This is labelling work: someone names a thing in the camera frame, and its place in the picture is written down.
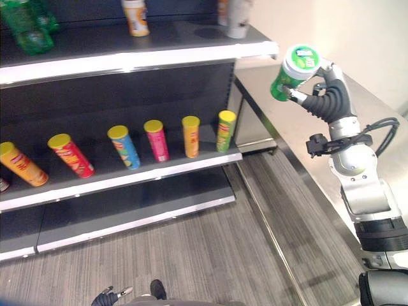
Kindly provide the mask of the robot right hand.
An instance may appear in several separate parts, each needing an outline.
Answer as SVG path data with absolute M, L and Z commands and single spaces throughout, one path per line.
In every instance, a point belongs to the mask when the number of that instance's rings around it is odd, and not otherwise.
M 289 100 L 326 122 L 332 140 L 357 135 L 361 127 L 341 68 L 325 60 L 315 75 L 324 78 L 326 87 L 321 96 L 306 94 L 287 85 L 282 91 Z

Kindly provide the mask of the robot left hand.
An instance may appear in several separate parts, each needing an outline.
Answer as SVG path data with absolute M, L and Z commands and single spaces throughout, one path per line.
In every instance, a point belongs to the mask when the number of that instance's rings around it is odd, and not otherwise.
M 133 291 L 133 286 L 126 287 L 118 292 L 113 291 L 113 286 L 108 286 L 95 299 L 93 299 L 92 306 L 110 306 L 116 303 L 119 299 L 130 294 Z

